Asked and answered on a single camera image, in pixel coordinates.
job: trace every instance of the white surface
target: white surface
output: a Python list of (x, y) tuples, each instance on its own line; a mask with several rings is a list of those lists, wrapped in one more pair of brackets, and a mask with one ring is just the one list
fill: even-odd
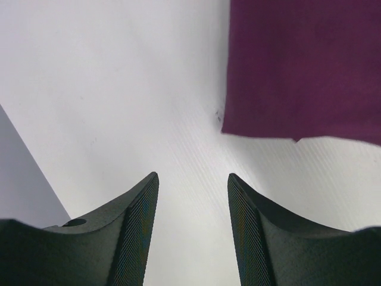
[(219, 133), (227, 0), (0, 3), (0, 103), (69, 215), (159, 173), (145, 285), (239, 285), (229, 172), (325, 225), (381, 224), (381, 148)]

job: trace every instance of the mesh texture surface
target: mesh texture surface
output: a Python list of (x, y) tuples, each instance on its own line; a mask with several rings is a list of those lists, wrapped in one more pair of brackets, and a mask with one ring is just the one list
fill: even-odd
[(272, 286), (260, 214), (229, 180), (229, 209), (241, 285)]
[(114, 286), (143, 285), (158, 198), (157, 185), (158, 178), (127, 212)]

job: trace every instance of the screw hole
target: screw hole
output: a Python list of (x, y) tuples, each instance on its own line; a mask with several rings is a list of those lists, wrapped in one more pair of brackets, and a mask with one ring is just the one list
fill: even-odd
[(83, 225), (86, 223), (86, 219), (72, 219), (71, 221), (68, 221), (63, 226), (78, 226)]

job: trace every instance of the gray object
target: gray object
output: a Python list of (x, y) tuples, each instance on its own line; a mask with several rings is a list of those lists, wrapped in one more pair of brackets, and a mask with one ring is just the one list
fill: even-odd
[(143, 285), (158, 191), (153, 172), (62, 227), (0, 220), (0, 285)]
[(1, 106), (0, 218), (17, 219), (38, 228), (70, 220)]
[(319, 225), (254, 191), (227, 183), (241, 285), (381, 285), (381, 228), (346, 232)]

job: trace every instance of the purple cloth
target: purple cloth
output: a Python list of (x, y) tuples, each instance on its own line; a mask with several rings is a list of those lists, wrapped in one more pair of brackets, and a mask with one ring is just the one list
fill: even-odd
[(232, 0), (222, 131), (381, 145), (381, 0)]

